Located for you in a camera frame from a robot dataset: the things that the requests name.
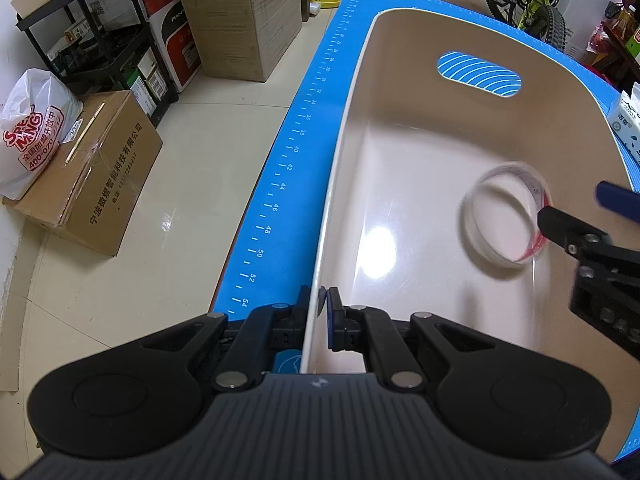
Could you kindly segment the blue measuring mat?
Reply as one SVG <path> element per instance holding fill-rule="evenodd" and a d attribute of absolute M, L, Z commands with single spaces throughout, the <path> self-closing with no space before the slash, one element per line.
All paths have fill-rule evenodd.
<path fill-rule="evenodd" d="M 363 369 L 362 359 L 355 353 L 328 349 L 326 315 L 319 310 L 319 291 L 312 289 L 312 281 L 350 85 L 374 19 L 395 9 L 460 18 L 551 54 L 593 93 L 605 118 L 617 98 L 608 84 L 557 50 L 460 6 L 440 0 L 343 0 L 274 140 L 214 302 L 216 310 L 240 320 L 257 307 L 292 304 L 299 289 L 308 286 L 311 312 L 300 363 L 305 373 L 334 375 Z M 614 138 L 631 172 L 631 184 L 625 188 L 635 188 L 639 183 L 638 166 Z"/>

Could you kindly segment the large wrapped cardboard box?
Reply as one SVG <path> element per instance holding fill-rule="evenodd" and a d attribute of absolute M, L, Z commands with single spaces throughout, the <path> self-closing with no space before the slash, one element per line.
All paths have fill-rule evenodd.
<path fill-rule="evenodd" d="M 300 0 L 181 0 L 203 72 L 265 82 L 302 28 Z"/>

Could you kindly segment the beige plastic storage bin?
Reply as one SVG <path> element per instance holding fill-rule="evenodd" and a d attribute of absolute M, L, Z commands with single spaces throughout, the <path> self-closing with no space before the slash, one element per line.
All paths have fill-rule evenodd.
<path fill-rule="evenodd" d="M 520 270 L 464 234 L 465 194 L 524 162 L 556 208 L 637 248 L 639 228 L 600 207 L 601 181 L 631 184 L 605 114 L 551 54 L 460 18 L 416 9 L 374 19 L 342 118 L 312 289 L 405 320 L 427 311 L 581 367 L 612 400 L 599 454 L 612 460 L 639 407 L 639 364 L 570 312 L 576 263 L 548 245 Z"/>

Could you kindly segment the brown cardboard box on floor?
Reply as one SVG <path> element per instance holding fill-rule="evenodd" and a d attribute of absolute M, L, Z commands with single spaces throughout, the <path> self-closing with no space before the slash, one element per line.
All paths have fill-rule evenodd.
<path fill-rule="evenodd" d="M 130 91 L 80 100 L 70 138 L 20 200 L 2 202 L 64 240 L 114 257 L 163 141 Z"/>

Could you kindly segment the white red plastic bag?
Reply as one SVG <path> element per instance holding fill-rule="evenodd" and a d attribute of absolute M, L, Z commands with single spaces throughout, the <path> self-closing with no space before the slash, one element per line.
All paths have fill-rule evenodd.
<path fill-rule="evenodd" d="M 30 68 L 1 111 L 1 195 L 22 198 L 82 112 L 82 102 L 52 73 Z"/>

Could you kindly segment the red white appliance box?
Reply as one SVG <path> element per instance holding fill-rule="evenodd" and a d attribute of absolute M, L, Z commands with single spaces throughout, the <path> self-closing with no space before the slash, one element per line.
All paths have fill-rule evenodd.
<path fill-rule="evenodd" d="M 201 59 L 181 0 L 141 0 L 152 34 L 179 93 L 201 68 Z"/>

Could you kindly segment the cluttered shelf with goods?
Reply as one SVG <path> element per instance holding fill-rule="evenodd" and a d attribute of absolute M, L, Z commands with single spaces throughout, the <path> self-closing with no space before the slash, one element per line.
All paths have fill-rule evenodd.
<path fill-rule="evenodd" d="M 588 70 L 618 92 L 631 93 L 639 82 L 639 0 L 610 2 L 591 35 Z"/>

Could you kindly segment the white blue tissue box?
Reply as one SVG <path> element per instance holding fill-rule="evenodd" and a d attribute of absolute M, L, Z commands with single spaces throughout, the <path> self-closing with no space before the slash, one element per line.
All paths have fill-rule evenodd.
<path fill-rule="evenodd" d="M 608 112 L 608 124 L 631 157 L 640 164 L 640 84 L 623 91 Z"/>

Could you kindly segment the white double-sided tape roll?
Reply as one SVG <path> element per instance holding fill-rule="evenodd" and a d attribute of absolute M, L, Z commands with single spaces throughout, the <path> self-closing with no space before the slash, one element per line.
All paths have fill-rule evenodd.
<path fill-rule="evenodd" d="M 506 162 L 485 172 L 462 200 L 464 234 L 493 266 L 520 270 L 546 246 L 537 214 L 551 204 L 541 174 L 524 162 Z"/>

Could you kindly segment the black metal shelf rack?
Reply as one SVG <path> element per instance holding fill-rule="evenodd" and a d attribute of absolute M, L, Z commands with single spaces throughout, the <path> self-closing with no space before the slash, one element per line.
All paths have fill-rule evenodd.
<path fill-rule="evenodd" d="M 178 90 L 144 0 L 13 0 L 16 27 L 77 94 L 129 90 L 158 125 Z"/>

